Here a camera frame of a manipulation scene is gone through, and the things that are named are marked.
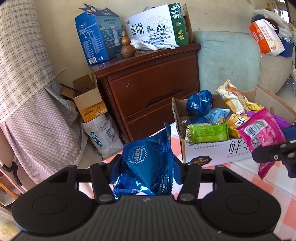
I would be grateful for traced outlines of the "purple noodle snack bag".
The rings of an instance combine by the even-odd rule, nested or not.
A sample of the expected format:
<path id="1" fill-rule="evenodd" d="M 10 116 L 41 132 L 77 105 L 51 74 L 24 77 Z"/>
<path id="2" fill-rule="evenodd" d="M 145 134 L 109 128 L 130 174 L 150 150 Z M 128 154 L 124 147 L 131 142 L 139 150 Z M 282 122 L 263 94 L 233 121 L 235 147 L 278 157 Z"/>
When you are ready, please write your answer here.
<path id="1" fill-rule="evenodd" d="M 245 112 L 245 115 L 248 116 L 248 117 L 252 117 L 253 115 L 255 115 L 255 113 L 257 113 L 257 111 L 254 111 L 254 110 L 250 110 L 250 111 L 246 111 Z M 273 118 L 275 119 L 276 123 L 278 124 L 278 126 L 281 128 L 281 129 L 284 129 L 284 128 L 288 128 L 291 126 L 290 123 L 288 123 L 285 119 L 283 119 L 282 117 L 280 116 L 277 116 L 275 114 L 272 114 Z"/>

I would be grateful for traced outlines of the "pink snack bag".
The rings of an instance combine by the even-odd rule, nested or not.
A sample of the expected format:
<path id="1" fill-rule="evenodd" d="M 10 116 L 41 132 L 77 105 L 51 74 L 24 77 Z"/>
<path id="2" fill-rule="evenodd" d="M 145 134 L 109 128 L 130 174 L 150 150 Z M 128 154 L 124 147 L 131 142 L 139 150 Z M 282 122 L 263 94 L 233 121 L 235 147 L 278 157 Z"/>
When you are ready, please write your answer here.
<path id="1" fill-rule="evenodd" d="M 256 112 L 247 122 L 237 128 L 251 153 L 256 148 L 280 144 L 286 138 L 275 118 L 266 109 Z"/>

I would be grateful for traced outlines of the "green snack packet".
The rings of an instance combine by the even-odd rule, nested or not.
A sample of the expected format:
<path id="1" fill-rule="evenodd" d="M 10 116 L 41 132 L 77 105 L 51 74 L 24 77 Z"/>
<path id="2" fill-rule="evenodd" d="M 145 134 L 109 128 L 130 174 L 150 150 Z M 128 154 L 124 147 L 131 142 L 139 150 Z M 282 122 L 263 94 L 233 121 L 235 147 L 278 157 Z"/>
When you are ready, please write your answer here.
<path id="1" fill-rule="evenodd" d="M 229 138 L 228 124 L 211 125 L 208 123 L 188 125 L 185 140 L 189 143 L 208 143 L 226 141 Z"/>

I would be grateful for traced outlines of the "dark blue foil snack bag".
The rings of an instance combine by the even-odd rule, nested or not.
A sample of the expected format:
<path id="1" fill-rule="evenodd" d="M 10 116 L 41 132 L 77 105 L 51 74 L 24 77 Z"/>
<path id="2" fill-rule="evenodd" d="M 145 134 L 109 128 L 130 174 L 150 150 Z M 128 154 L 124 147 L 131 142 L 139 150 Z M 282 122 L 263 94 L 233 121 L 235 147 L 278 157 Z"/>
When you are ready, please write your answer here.
<path id="1" fill-rule="evenodd" d="M 124 146 L 114 196 L 171 195 L 173 183 L 182 180 L 181 164 L 171 149 L 171 126 L 164 123 L 163 130 L 155 135 Z"/>

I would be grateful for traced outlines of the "yellow orange snack bag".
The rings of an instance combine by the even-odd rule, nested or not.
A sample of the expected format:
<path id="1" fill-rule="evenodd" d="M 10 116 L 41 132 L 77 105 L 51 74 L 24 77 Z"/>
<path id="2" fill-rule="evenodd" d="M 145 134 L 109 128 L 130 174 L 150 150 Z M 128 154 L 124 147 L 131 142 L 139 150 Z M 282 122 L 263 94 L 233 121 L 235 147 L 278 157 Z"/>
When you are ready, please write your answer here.
<path id="1" fill-rule="evenodd" d="M 254 102 L 246 102 L 246 106 L 248 107 L 249 110 L 251 111 L 261 111 L 264 109 L 264 106 L 254 103 Z"/>

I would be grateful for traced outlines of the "yellow snack packet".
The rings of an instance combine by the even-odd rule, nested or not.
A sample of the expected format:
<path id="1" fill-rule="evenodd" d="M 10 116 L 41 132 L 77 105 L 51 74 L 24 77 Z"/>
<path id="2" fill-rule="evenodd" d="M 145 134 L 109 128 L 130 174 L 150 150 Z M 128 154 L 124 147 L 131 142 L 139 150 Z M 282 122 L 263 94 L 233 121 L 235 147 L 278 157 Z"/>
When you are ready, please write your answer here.
<path id="1" fill-rule="evenodd" d="M 239 114 L 231 114 L 229 120 L 228 120 L 228 132 L 229 135 L 235 138 L 241 138 L 241 135 L 237 131 L 237 128 L 244 123 L 246 123 L 250 117 L 245 115 L 239 115 Z"/>

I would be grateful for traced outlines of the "light blue snack packet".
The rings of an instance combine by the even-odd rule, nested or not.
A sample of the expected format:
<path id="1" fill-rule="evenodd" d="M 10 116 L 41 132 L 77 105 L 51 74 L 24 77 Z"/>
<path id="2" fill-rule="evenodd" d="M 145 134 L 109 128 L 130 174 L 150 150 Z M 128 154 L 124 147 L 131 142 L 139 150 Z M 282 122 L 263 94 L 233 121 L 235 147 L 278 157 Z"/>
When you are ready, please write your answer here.
<path id="1" fill-rule="evenodd" d="M 225 108 L 212 108 L 206 115 L 206 119 L 213 125 L 225 123 L 230 110 Z"/>

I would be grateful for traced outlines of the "cream bread snack packet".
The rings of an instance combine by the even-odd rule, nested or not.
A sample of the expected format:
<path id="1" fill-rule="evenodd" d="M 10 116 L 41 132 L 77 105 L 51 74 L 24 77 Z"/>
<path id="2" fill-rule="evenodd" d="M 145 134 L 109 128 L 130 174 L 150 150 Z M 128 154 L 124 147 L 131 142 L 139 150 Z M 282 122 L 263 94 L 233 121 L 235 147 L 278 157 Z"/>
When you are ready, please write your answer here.
<path id="1" fill-rule="evenodd" d="M 230 79 L 227 79 L 215 92 L 220 95 L 233 113 L 243 114 L 249 111 L 248 99 L 238 88 L 231 84 Z"/>

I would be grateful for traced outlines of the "silver foil snack packet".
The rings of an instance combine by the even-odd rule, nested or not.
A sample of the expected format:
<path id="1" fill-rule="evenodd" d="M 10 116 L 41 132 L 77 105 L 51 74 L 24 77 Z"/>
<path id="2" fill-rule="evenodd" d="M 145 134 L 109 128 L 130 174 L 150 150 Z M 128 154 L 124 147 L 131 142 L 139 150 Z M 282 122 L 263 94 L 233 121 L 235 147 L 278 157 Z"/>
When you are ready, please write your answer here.
<path id="1" fill-rule="evenodd" d="M 181 133 L 182 133 L 183 138 L 185 138 L 185 136 L 186 136 L 186 129 L 187 129 L 188 124 L 189 124 L 188 116 L 181 117 L 181 119 L 180 119 L 180 129 L 181 129 Z"/>

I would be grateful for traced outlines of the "cardboard milk box tray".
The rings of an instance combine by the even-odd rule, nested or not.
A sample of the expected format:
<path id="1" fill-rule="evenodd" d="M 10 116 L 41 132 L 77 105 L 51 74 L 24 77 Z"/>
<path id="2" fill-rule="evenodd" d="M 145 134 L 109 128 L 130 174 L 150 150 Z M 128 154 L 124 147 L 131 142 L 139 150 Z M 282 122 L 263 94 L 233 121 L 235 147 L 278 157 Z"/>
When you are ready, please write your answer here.
<path id="1" fill-rule="evenodd" d="M 295 122 L 294 109 L 263 86 L 258 85 L 253 90 L 244 91 L 243 94 L 249 101 L 266 107 L 272 114 L 284 118 L 291 124 Z M 199 144 L 186 142 L 186 129 L 181 126 L 181 121 L 188 117 L 186 102 L 185 99 L 172 99 L 172 111 L 180 138 L 184 163 L 197 158 L 202 166 L 209 167 L 251 158 L 251 153 L 242 138 L 231 138 L 226 141 Z"/>

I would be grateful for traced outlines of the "white plastic sack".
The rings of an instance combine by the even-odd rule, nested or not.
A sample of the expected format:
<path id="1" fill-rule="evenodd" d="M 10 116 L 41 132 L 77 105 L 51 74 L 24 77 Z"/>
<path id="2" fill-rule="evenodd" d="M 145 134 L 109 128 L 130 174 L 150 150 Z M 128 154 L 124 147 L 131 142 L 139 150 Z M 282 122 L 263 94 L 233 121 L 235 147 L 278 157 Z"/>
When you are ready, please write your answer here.
<path id="1" fill-rule="evenodd" d="M 108 158 L 123 149 L 116 125 L 109 114 L 102 114 L 95 119 L 82 124 L 97 152 Z"/>

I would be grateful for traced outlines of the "checkered pink cloth cover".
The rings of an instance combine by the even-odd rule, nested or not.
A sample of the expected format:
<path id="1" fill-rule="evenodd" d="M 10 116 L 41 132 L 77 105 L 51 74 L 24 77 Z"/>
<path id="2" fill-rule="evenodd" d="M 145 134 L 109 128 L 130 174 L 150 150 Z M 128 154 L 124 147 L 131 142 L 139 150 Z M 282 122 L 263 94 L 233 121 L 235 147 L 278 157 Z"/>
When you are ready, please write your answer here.
<path id="1" fill-rule="evenodd" d="M 78 165 L 87 143 L 56 81 L 33 1 L 1 2 L 1 129 L 35 183 Z"/>

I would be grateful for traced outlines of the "small open cardboard box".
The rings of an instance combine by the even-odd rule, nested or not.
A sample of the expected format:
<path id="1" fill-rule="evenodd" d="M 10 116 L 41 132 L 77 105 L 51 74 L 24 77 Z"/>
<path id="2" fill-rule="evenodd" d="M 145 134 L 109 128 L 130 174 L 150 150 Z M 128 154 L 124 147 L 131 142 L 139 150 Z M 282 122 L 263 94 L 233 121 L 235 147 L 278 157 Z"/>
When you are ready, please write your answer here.
<path id="1" fill-rule="evenodd" d="M 99 92 L 97 84 L 86 74 L 72 81 L 73 87 L 61 84 L 61 95 L 74 101 L 85 123 L 107 113 L 107 107 Z"/>

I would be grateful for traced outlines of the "blue gift bag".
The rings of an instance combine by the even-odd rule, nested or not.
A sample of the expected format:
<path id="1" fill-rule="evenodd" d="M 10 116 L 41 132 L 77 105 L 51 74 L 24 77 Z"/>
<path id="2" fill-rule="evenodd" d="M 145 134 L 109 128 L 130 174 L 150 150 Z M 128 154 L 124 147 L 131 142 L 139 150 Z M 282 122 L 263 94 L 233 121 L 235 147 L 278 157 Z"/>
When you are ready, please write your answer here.
<path id="1" fill-rule="evenodd" d="M 285 58 L 291 57 L 293 54 L 294 42 L 292 42 L 290 39 L 282 38 L 282 37 L 280 37 L 280 40 L 284 47 L 284 51 L 280 53 L 280 56 L 283 56 Z"/>

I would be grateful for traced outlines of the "dark red wooden cabinet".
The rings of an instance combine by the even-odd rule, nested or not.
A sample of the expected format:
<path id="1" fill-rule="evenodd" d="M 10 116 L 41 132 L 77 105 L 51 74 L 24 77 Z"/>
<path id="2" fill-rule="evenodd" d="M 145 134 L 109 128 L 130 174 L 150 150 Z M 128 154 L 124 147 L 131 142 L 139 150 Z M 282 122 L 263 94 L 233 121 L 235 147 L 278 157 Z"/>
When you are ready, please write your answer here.
<path id="1" fill-rule="evenodd" d="M 144 51 L 90 66 L 124 143 L 173 123 L 172 98 L 187 99 L 200 90 L 200 48 L 193 43 L 173 50 Z"/>

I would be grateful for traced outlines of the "orange white paper bag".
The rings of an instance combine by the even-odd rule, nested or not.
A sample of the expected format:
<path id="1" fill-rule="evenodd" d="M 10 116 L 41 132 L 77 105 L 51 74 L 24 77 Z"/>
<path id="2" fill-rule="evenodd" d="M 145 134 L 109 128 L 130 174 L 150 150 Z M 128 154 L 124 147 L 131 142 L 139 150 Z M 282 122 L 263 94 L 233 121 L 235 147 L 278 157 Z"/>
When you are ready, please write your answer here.
<path id="1" fill-rule="evenodd" d="M 250 26 L 249 30 L 258 43 L 260 51 L 270 56 L 278 56 L 284 50 L 284 46 L 275 32 L 275 27 L 265 19 L 256 20 Z"/>

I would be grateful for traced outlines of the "light green sofa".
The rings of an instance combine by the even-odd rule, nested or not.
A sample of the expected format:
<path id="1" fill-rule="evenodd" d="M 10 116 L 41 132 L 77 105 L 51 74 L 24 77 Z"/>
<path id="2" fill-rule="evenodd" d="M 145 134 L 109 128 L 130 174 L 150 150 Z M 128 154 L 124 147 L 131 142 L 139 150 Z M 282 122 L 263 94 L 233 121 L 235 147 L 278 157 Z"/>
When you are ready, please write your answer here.
<path id="1" fill-rule="evenodd" d="M 241 91 L 261 85 L 277 93 L 290 77 L 295 56 L 263 54 L 248 34 L 197 31 L 193 41 L 201 46 L 197 52 L 200 89 L 215 92 L 229 79 Z"/>

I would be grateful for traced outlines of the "wooden gourd ornament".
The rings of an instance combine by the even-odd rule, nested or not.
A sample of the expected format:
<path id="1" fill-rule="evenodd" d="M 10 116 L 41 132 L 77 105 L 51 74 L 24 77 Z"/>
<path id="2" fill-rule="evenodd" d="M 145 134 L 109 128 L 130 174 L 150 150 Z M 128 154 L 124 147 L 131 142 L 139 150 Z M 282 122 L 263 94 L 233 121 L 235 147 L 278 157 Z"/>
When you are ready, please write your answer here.
<path id="1" fill-rule="evenodd" d="M 122 48 L 121 48 L 122 56 L 125 58 L 130 58 L 135 56 L 136 48 L 134 47 L 134 45 L 131 44 L 131 40 L 125 31 L 122 31 L 121 42 L 122 42 Z"/>

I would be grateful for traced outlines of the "white work gloves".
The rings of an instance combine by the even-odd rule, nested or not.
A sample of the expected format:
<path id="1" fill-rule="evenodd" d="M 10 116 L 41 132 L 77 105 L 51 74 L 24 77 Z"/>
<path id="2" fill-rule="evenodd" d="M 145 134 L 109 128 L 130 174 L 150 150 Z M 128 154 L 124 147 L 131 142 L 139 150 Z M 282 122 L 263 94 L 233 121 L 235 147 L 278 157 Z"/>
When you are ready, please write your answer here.
<path id="1" fill-rule="evenodd" d="M 130 44 L 133 45 L 137 51 L 158 51 L 162 49 L 176 49 L 179 47 L 177 44 L 139 41 L 135 39 L 131 39 Z"/>

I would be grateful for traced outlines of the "blue carton box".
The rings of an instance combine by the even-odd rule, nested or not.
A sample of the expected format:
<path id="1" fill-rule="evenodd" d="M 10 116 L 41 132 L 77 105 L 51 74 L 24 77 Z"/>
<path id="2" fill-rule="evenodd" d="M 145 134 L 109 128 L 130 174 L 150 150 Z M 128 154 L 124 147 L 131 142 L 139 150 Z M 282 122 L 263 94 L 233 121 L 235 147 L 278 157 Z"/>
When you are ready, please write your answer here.
<path id="1" fill-rule="evenodd" d="M 75 18 L 77 34 L 87 61 L 94 65 L 121 54 L 122 25 L 119 15 L 108 8 L 85 4 Z"/>

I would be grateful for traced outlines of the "white green milk carton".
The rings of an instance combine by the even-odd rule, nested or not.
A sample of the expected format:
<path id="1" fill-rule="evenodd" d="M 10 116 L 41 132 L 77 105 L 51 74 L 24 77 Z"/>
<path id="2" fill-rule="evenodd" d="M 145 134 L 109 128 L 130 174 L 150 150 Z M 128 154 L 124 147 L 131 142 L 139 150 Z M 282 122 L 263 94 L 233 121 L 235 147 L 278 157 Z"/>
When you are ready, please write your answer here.
<path id="1" fill-rule="evenodd" d="M 130 39 L 188 45 L 183 5 L 163 4 L 149 7 L 125 19 L 125 29 Z"/>

